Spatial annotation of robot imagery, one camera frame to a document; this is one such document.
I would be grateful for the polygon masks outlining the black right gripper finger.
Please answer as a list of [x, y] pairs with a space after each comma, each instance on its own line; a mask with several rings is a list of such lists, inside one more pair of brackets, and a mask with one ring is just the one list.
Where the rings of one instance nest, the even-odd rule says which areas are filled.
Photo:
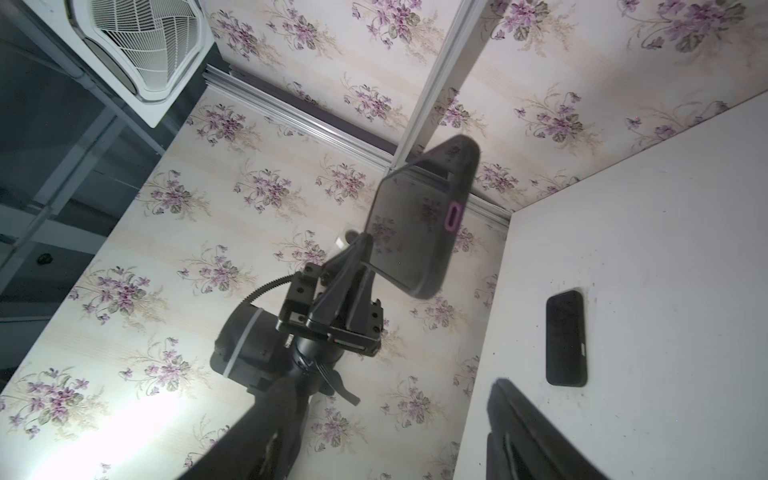
[[488, 479], [604, 479], [606, 476], [508, 379], [491, 387]]

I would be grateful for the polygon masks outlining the black phone in black case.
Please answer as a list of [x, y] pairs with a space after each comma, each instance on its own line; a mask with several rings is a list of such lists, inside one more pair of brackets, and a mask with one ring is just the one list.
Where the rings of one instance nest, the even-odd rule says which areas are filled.
[[585, 308], [579, 290], [550, 297], [545, 305], [545, 377], [553, 386], [580, 388], [588, 380]]

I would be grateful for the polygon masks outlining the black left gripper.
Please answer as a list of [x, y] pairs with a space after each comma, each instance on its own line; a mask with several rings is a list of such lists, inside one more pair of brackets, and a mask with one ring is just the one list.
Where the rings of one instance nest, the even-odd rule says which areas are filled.
[[290, 280], [276, 329], [367, 357], [382, 344], [384, 313], [372, 298], [370, 234], [358, 234], [323, 267], [308, 263]]

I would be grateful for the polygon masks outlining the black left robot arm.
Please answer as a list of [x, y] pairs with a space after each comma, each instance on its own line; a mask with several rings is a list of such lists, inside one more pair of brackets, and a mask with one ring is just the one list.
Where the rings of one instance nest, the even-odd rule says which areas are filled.
[[214, 343], [212, 370], [246, 388], [253, 405], [183, 473], [185, 479], [285, 479], [299, 454], [316, 394], [360, 399], [335, 366], [345, 353], [375, 356], [384, 314], [373, 299], [374, 241], [349, 246], [322, 265], [308, 263], [248, 294]]

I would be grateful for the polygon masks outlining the white ceiling fan unit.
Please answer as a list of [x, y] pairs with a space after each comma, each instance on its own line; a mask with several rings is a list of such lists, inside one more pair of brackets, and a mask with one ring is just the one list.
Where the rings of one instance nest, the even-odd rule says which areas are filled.
[[161, 122], [214, 44], [200, 1], [23, 5], [150, 128]]

